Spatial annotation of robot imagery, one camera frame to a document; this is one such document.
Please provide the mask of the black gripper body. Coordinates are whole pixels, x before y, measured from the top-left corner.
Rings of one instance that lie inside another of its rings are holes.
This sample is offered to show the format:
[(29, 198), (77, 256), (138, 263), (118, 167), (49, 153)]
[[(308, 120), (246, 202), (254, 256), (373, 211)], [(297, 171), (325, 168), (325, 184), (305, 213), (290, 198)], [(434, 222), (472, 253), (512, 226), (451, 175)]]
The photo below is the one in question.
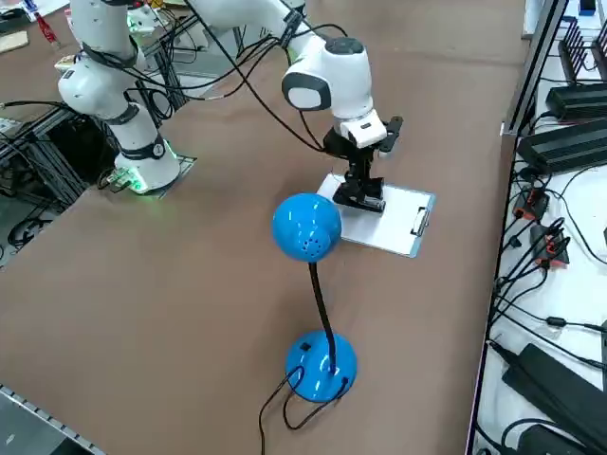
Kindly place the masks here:
[(394, 116), (389, 121), (384, 121), (387, 136), (381, 141), (364, 148), (358, 148), (350, 139), (340, 136), (334, 128), (331, 128), (323, 138), (323, 151), (335, 158), (347, 160), (349, 163), (371, 163), (376, 155), (385, 157), (389, 155), (397, 142), (403, 118)]

